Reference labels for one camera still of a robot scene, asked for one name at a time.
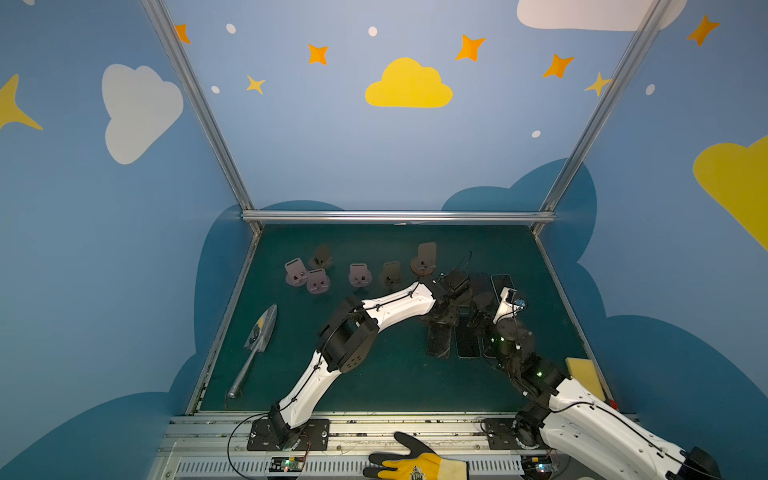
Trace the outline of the pink phone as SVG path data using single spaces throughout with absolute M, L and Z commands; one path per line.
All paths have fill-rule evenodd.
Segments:
M 487 359 L 496 359 L 498 355 L 498 345 L 496 338 L 491 336 L 485 336 L 482 338 L 482 351 L 483 355 Z

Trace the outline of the dark phone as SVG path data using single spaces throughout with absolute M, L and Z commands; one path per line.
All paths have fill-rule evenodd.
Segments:
M 461 359 L 478 359 L 480 342 L 471 320 L 461 319 L 455 328 L 457 355 Z

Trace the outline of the black phone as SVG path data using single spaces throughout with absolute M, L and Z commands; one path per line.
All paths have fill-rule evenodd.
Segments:
M 426 353 L 437 359 L 448 359 L 451 353 L 453 327 L 430 323 L 427 330 Z

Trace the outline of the silver phone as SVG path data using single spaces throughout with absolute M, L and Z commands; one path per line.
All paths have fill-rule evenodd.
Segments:
M 505 288 L 515 290 L 516 287 L 508 274 L 492 274 L 490 276 L 493 291 L 498 297 L 502 296 L 502 291 Z

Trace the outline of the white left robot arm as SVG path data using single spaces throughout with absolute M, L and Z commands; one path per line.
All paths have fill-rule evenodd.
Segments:
M 383 297 L 345 299 L 320 330 L 306 370 L 290 392 L 270 407 L 267 420 L 272 439 L 281 448 L 295 442 L 335 379 L 360 366 L 384 330 L 411 318 L 452 327 L 459 320 L 459 305 L 470 298 L 468 274 L 452 270 Z

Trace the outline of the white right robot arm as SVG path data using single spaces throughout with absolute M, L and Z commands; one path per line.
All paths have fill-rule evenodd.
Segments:
M 510 427 L 523 449 L 552 449 L 605 479 L 720 479 L 706 451 L 664 440 L 594 396 L 536 353 L 533 334 L 513 313 L 492 323 L 498 364 L 530 403 Z

